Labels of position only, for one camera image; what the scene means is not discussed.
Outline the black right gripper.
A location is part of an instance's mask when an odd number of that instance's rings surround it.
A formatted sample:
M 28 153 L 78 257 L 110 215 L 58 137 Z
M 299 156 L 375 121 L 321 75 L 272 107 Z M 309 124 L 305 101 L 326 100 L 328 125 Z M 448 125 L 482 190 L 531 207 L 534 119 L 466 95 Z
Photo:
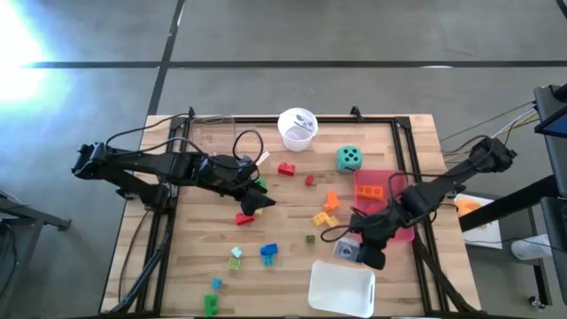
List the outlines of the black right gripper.
M 382 270 L 385 265 L 385 254 L 377 248 L 387 247 L 388 240 L 394 237 L 405 218 L 405 209 L 401 204 L 391 204 L 376 214 L 365 214 L 356 208 L 349 222 L 349 230 L 361 236 L 356 261 Z

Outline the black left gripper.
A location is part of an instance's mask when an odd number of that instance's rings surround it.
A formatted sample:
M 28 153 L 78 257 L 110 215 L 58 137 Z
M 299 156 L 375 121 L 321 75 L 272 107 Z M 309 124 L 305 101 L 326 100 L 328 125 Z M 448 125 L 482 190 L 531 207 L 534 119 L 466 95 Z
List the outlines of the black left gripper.
M 238 159 L 233 156 L 209 156 L 206 159 L 206 189 L 222 196 L 242 198 L 242 213 L 253 216 L 258 209 L 276 204 L 272 198 L 262 193 L 252 180 L 252 173 L 256 169 L 240 169 Z

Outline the clear card packet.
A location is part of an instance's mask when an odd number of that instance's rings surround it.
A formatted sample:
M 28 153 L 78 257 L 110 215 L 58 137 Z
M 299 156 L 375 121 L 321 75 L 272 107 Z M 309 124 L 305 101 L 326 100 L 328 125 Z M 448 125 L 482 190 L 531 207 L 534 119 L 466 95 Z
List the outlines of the clear card packet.
M 359 251 L 360 243 L 358 241 L 342 237 L 336 242 L 333 248 L 333 255 L 339 259 L 356 262 Z

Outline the long orange brick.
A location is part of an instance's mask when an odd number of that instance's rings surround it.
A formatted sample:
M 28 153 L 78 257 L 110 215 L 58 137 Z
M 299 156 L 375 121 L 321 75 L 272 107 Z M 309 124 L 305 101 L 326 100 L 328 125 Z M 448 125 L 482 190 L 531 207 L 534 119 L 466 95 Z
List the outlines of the long orange brick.
M 361 198 L 370 198 L 374 200 L 384 199 L 383 188 L 377 185 L 356 185 L 355 194 Z

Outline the teal foam die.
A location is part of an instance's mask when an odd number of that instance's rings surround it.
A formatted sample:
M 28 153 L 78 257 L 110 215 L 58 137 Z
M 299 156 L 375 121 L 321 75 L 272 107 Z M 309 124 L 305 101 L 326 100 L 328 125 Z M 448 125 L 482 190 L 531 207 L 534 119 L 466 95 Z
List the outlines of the teal foam die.
M 336 153 L 337 171 L 349 174 L 361 169 L 362 152 L 356 145 L 345 145 L 340 147 Z

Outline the white plastic bin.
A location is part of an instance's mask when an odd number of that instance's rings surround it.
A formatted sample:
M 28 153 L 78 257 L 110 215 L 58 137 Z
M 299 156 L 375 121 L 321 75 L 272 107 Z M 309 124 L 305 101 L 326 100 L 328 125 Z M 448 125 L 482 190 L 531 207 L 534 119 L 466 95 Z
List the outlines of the white plastic bin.
M 316 261 L 308 291 L 310 307 L 361 318 L 375 309 L 376 275 L 372 270 Z

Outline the pink plastic bin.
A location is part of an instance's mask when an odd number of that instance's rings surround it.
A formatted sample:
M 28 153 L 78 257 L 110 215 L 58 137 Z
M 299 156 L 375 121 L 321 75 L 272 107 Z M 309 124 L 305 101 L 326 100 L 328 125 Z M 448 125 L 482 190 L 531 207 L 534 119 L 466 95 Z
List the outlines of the pink plastic bin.
M 404 191 L 408 183 L 404 176 L 396 175 L 391 181 L 389 177 L 394 174 L 392 170 L 359 170 L 354 173 L 354 205 L 362 210 L 365 214 L 376 214 L 388 206 L 390 191 L 395 195 L 400 195 Z M 384 199 L 374 200 L 370 198 L 361 198 L 355 194 L 356 185 L 377 185 L 383 188 Z

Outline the clear plastic bin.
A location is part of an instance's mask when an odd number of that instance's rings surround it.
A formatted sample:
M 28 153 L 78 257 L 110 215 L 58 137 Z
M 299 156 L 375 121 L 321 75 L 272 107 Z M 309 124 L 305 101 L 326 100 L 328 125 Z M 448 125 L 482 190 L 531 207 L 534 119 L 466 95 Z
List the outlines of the clear plastic bin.
M 231 155 L 236 140 L 235 119 L 229 115 L 195 118 L 190 122 L 189 139 L 209 155 Z

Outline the orange object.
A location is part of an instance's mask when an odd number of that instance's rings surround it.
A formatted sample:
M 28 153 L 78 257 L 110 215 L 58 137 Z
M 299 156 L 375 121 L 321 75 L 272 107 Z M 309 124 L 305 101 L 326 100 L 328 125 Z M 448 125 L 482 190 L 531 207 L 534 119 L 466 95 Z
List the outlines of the orange object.
M 454 204 L 457 206 L 457 213 L 460 217 L 465 216 L 477 209 L 479 209 L 482 205 L 479 204 L 476 200 L 470 198 L 459 198 L 454 201 Z

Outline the white box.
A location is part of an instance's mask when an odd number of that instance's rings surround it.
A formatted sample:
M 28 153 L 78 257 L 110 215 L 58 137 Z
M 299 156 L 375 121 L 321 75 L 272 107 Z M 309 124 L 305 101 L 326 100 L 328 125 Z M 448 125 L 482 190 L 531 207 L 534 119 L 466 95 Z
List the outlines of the white box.
M 493 202 L 493 200 L 489 198 L 482 198 L 462 193 L 457 194 L 454 198 L 454 201 L 459 198 L 470 198 L 476 200 L 482 206 L 488 205 Z M 468 245 L 483 246 L 498 250 L 502 249 L 501 230 L 498 221 L 489 222 L 473 230 L 464 231 L 462 233 L 462 238 Z

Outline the black diagonal strut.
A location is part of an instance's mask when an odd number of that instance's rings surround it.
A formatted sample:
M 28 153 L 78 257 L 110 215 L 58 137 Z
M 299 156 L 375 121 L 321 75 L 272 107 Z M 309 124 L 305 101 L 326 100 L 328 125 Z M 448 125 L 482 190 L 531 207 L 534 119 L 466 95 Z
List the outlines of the black diagonal strut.
M 534 206 L 544 197 L 567 198 L 567 177 L 549 175 L 459 218 L 463 232 Z

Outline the black computer desk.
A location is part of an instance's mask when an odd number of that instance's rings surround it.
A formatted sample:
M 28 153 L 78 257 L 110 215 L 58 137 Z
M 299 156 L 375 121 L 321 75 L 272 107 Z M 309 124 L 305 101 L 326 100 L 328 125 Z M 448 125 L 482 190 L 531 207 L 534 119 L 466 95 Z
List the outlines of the black computer desk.
M 567 105 L 567 83 L 563 86 L 538 87 L 534 90 L 534 96 L 542 122 Z M 567 138 L 543 136 L 554 176 L 567 177 Z

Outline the blue-lit screen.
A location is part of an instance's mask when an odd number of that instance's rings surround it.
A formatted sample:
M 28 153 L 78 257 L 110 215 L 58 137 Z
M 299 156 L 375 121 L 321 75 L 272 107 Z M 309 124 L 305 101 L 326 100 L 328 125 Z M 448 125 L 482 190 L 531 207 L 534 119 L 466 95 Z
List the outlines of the blue-lit screen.
M 534 132 L 545 136 L 567 138 L 567 105 L 537 125 Z

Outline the grey table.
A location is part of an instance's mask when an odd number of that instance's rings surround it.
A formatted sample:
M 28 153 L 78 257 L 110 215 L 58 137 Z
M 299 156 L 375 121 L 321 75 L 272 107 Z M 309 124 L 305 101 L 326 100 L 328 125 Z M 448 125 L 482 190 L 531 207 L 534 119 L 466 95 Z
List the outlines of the grey table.
M 68 230 L 70 224 L 69 219 L 34 209 L 0 191 L 0 319 L 12 311 L 43 227 Z

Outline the black aluminium table frame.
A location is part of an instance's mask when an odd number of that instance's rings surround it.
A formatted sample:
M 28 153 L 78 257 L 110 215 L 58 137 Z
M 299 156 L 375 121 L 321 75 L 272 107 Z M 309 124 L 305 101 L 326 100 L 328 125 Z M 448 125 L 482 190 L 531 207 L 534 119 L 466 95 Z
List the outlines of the black aluminium table frame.
M 368 169 L 424 170 L 437 174 L 445 165 L 438 135 L 429 114 L 352 115 L 319 117 L 319 130 L 303 152 L 287 150 L 276 127 L 276 117 L 238 116 L 234 143 L 243 153 L 256 154 L 264 147 L 269 157 L 260 165 L 268 195 L 276 202 L 253 222 L 237 226 L 239 204 L 229 197 L 188 187 L 180 192 L 167 262 L 153 272 L 145 303 L 134 305 L 136 317 L 200 317 L 204 297 L 212 292 L 215 277 L 222 280 L 217 292 L 219 317 L 317 317 L 308 304 L 311 269 L 316 261 L 333 262 L 333 246 L 306 235 L 318 235 L 312 218 L 322 211 L 328 191 L 341 202 L 336 215 L 346 222 L 353 202 L 350 175 L 337 171 L 339 147 L 356 144 Z M 281 162 L 296 167 L 295 176 L 277 172 Z M 315 178 L 307 186 L 308 175 Z M 276 243 L 275 263 L 266 267 L 260 248 Z M 231 249 L 242 251 L 239 270 L 228 268 Z

